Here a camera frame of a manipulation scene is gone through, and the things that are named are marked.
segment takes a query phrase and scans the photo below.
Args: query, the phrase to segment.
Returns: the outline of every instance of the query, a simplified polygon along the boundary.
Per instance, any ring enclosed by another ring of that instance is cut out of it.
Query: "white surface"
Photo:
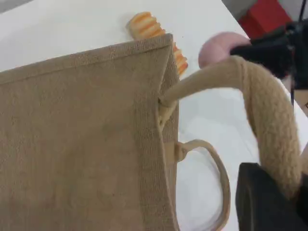
[[[302,7],[303,0],[279,0],[280,5],[284,8],[292,20],[297,21]],[[304,10],[304,19],[308,18],[308,6]]]
[[[198,69],[201,45],[221,31],[244,35],[220,0],[34,0],[0,14],[0,71],[52,57],[131,40],[124,26],[150,11],[174,34],[188,58],[185,76]],[[295,107],[303,148],[308,119]],[[234,196],[238,166],[257,162],[257,143],[240,92],[207,90],[180,102],[180,141],[206,140],[217,149],[231,181],[231,215],[224,230],[238,230]],[[181,230],[209,227],[221,209],[218,174],[207,153],[193,151],[178,164],[177,216]]]

